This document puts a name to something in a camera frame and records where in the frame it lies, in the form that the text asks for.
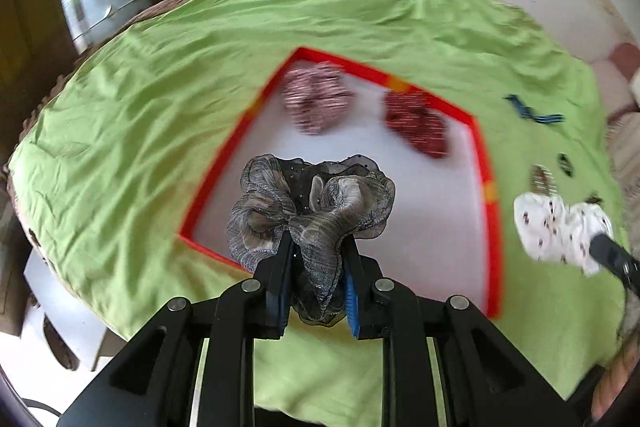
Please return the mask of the dark red dotted scrunchie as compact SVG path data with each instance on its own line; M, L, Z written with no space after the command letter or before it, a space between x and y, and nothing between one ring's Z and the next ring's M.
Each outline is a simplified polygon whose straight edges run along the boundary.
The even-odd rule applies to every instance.
M446 122L427 103L423 92L388 91L384 98L386 127L431 158L449 154Z

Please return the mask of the green bed sheet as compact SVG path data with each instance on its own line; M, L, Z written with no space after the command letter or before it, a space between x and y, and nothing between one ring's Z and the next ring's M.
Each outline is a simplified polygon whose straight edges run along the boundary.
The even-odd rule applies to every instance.
M624 316L611 274L585 277L523 251L513 202L533 165L576 204L599 194L616 239L623 197L591 68L500 0L192 0L127 29L42 111L9 170L18 214L63 284L133 336L171 297L222 293L242 272L178 239L218 150L300 46L367 64L441 96L482 130L498 196L503 286L494 317L560 395L614 355ZM518 116L516 94L561 124Z

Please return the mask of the grey organza scrunchie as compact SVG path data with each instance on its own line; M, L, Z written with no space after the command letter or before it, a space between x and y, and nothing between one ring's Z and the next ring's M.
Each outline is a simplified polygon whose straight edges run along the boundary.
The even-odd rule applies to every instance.
M347 236L375 239L383 233L395 202L392 179L362 155L311 164L265 154L245 165L240 187L227 225L229 258L255 272L290 234L303 265L293 295L299 318L326 327L341 321L340 247Z

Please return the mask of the white dotted scrunchie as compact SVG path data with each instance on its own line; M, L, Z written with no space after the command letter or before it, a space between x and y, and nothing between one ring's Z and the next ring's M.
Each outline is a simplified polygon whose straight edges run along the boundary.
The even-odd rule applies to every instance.
M533 260L574 265L586 277L600 271L589 254L594 236L613 237L612 222L597 204L565 205L558 195L524 193L513 202L514 223L524 251Z

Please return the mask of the red-rimmed white tray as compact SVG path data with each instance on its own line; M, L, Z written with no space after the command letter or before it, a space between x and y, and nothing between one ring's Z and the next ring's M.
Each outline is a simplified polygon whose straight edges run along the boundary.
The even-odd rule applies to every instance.
M282 82L293 66L332 63L355 98L339 124L318 135L296 130L282 102ZM387 129L387 92L419 93L446 124L448 154L424 155ZM346 57L297 48L273 72L240 118L194 196L179 236L200 253L231 261L227 222L240 199L247 161L271 154L318 164L361 154L393 180L396 198L384 232L360 245L382 272L416 295L470 299L488 317L500 312L502 234L495 177L476 118L444 98Z

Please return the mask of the pink checked scrunchie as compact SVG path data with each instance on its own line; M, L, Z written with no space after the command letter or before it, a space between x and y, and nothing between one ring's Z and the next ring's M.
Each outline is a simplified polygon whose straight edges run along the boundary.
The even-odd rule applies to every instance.
M328 62L292 67L283 77L283 105L293 126L317 135L346 115L354 94L344 81L344 70Z

